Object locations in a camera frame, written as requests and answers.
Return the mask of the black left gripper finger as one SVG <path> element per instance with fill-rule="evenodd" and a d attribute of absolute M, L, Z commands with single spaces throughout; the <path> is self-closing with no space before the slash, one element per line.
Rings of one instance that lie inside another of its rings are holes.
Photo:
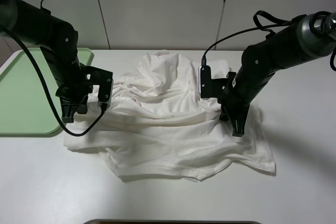
<path fill-rule="evenodd" d="M 87 101 L 88 101 L 88 97 L 85 97 L 83 101 L 77 106 L 78 114 L 86 114 L 88 112 Z"/>
<path fill-rule="evenodd" d="M 74 114 L 77 111 L 77 105 L 68 100 L 61 100 L 61 119 L 63 123 L 73 123 L 74 122 Z"/>

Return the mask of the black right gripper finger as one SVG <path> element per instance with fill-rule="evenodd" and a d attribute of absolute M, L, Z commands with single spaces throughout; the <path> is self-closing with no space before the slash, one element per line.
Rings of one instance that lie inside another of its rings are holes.
<path fill-rule="evenodd" d="M 227 110 L 224 106 L 221 107 L 221 114 L 220 114 L 219 119 L 221 121 L 229 121 L 230 120 L 229 110 Z"/>
<path fill-rule="evenodd" d="M 233 127 L 232 136 L 242 137 L 245 134 L 245 119 L 233 119 L 231 125 Z"/>

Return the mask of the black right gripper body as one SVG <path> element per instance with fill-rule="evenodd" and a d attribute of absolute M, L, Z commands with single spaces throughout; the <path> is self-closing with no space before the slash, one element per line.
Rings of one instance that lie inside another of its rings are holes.
<path fill-rule="evenodd" d="M 229 110 L 230 122 L 233 119 L 247 120 L 249 106 L 255 97 L 255 89 L 251 87 L 228 87 L 218 103 Z"/>

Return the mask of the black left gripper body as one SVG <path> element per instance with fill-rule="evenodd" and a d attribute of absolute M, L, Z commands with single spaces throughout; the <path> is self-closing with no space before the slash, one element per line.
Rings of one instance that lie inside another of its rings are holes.
<path fill-rule="evenodd" d="M 92 92 L 92 82 L 87 78 L 76 83 L 70 83 L 60 78 L 55 78 L 58 86 L 56 96 L 60 100 L 61 106 L 81 106 L 86 105 L 88 95 Z"/>

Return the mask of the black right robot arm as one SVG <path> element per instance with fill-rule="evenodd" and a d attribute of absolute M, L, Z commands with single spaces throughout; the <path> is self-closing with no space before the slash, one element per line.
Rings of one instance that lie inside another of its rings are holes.
<path fill-rule="evenodd" d="M 334 70 L 335 13 L 325 11 L 304 15 L 287 28 L 270 33 L 266 40 L 248 46 L 239 71 L 227 74 L 227 84 L 218 100 L 220 119 L 230 121 L 233 136 L 243 136 L 252 100 L 277 71 L 326 56 Z"/>

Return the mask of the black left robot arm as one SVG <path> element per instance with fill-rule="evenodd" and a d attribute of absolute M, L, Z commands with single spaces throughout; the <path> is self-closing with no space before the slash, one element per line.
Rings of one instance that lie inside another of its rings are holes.
<path fill-rule="evenodd" d="M 40 47 L 58 86 L 56 96 L 60 99 L 61 114 L 54 114 L 61 124 L 73 123 L 75 113 L 87 112 L 86 102 L 92 87 L 88 85 L 86 67 L 78 59 L 78 32 L 70 23 L 25 0 L 1 0 L 1 35 L 15 40 L 26 53 L 39 76 L 49 105 L 55 111 L 46 81 L 25 45 Z"/>

